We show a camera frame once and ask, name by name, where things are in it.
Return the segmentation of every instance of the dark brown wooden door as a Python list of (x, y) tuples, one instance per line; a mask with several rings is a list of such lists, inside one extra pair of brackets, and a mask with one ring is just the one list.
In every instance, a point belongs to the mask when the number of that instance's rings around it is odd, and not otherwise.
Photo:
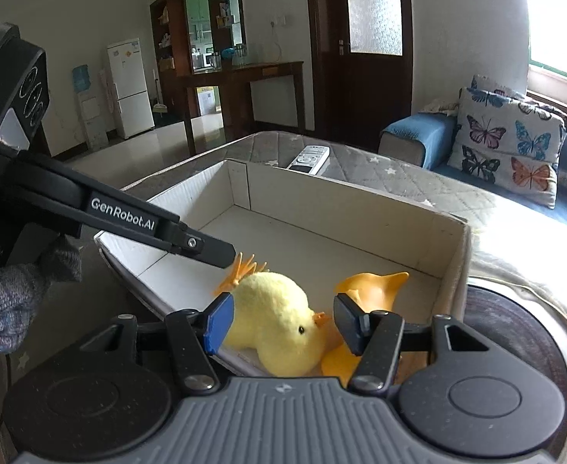
[(316, 134), (376, 151), (410, 115), (410, 0), (308, 0)]

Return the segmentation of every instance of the yellow plush chick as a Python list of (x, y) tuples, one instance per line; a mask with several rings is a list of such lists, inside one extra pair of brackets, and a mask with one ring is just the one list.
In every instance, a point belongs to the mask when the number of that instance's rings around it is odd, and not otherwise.
[[(408, 272), (386, 276), (357, 274), (339, 283), (335, 292), (347, 294), (368, 314), (373, 310), (390, 311), (393, 309), (397, 291), (408, 280), (408, 276)], [(322, 373), (327, 377), (339, 377), (345, 387), (360, 361), (361, 358), (352, 354), (348, 346), (342, 343), (323, 357)]]
[(224, 344), (258, 352), (263, 366), (277, 377), (300, 377), (323, 357), (329, 318), (309, 308), (307, 296), (286, 276), (257, 267), (253, 256), (236, 256), (232, 273), (215, 291), (232, 293), (234, 321)]

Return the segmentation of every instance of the metal bolt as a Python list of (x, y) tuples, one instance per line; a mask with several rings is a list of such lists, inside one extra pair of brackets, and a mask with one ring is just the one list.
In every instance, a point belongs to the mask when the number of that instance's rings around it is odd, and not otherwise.
[(351, 385), (362, 392), (374, 392), (384, 387), (384, 382), (374, 375), (359, 375), (350, 380)]
[(192, 391), (207, 391), (215, 387), (215, 381), (208, 375), (189, 375), (184, 384)]

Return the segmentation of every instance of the sofa armrest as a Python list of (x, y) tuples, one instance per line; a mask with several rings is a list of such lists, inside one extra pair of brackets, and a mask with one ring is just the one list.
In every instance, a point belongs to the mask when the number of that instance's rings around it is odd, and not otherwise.
[(417, 113), (392, 123), (381, 133), (378, 153), (434, 169), (451, 153), (456, 117)]

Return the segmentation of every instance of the white cardboard box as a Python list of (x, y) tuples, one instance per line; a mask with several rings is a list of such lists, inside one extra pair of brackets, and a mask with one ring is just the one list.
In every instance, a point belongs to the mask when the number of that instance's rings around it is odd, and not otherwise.
[[(224, 161), (150, 200), (190, 227), (267, 261), (332, 314), (335, 285), (360, 272), (408, 271), (394, 312), (407, 322), (464, 315), (470, 227), (464, 220), (384, 192), (251, 162)], [(99, 232), (96, 243), (127, 287), (163, 317), (202, 310), (227, 271)], [(248, 375), (253, 354), (220, 351)]]

